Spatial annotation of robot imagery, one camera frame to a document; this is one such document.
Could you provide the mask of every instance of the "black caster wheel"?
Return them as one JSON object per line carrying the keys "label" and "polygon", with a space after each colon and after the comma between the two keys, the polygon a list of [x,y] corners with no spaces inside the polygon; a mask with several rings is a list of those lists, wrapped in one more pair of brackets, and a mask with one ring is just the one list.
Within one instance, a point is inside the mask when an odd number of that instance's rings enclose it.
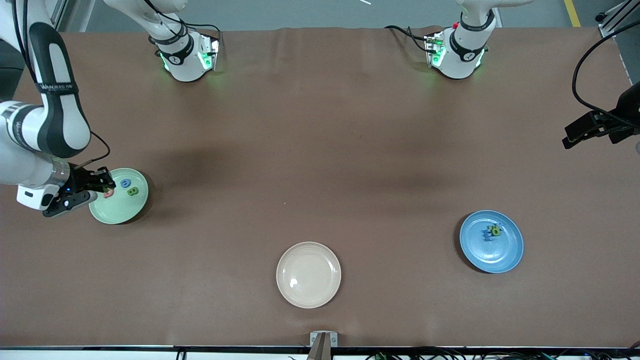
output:
{"label": "black caster wheel", "polygon": [[598,15],[596,15],[596,21],[599,23],[602,23],[606,17],[607,17],[607,14],[599,13]]}

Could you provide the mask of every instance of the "plate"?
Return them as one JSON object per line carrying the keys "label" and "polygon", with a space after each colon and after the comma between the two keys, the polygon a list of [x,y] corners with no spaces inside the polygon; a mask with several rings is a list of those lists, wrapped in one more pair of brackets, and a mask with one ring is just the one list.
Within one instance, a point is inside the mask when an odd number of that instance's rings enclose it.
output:
{"label": "plate", "polygon": [[518,226],[493,210],[477,211],[465,219],[460,228],[460,247],[475,267],[492,274],[513,269],[524,254]]}
{"label": "plate", "polygon": [[340,287],[342,270],[333,251],[312,241],[295,244],[278,263],[276,282],[282,296],[303,309],[321,307]]}
{"label": "plate", "polygon": [[[149,186],[145,177],[132,168],[117,168],[110,171],[109,174],[116,183],[113,195],[105,199],[104,195],[99,193],[98,199],[89,204],[89,210],[99,222],[121,224],[131,220],[145,207],[149,196]],[[131,181],[127,188],[123,188],[120,184],[124,179]],[[138,188],[138,193],[130,196],[127,191],[134,187]]]}

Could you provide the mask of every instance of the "brown table surface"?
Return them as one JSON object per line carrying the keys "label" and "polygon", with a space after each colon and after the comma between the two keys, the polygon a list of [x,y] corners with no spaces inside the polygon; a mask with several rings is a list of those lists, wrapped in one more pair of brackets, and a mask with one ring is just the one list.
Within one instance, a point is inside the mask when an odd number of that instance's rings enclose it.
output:
{"label": "brown table surface", "polygon": [[[317,329],[349,346],[637,340],[637,140],[561,143],[587,112],[570,85],[595,28],[497,29],[462,81],[382,29],[226,33],[222,72],[195,83],[164,72],[144,33],[64,37],[113,149],[99,165],[141,170],[152,198],[138,221],[103,225],[88,208],[45,219],[2,187],[0,344],[295,345]],[[604,108],[628,87],[613,42],[579,81]],[[28,81],[15,98],[39,102]],[[513,271],[459,255],[457,228],[480,209],[522,230]],[[301,241],[342,265],[319,309],[275,284]]]}

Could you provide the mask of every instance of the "green plate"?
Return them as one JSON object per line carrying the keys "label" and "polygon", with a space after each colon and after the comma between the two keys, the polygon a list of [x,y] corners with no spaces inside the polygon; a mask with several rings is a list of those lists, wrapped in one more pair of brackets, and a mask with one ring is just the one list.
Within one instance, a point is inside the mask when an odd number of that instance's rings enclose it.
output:
{"label": "green plate", "polygon": [[[105,199],[104,194],[99,193],[98,199],[89,204],[89,210],[99,222],[121,224],[131,220],[145,207],[149,186],[145,177],[132,168],[117,168],[109,173],[116,183],[113,195]],[[124,179],[131,180],[131,185],[126,189],[120,186]],[[133,187],[138,188],[138,193],[130,196],[127,191]]]}

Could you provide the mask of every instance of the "white plate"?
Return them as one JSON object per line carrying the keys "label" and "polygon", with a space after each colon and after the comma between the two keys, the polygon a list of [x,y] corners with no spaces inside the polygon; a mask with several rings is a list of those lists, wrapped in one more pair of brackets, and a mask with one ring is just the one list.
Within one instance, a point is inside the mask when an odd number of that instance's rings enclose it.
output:
{"label": "white plate", "polygon": [[311,241],[295,244],[278,263],[276,282],[282,296],[303,309],[325,305],[340,287],[342,271],[328,247]]}

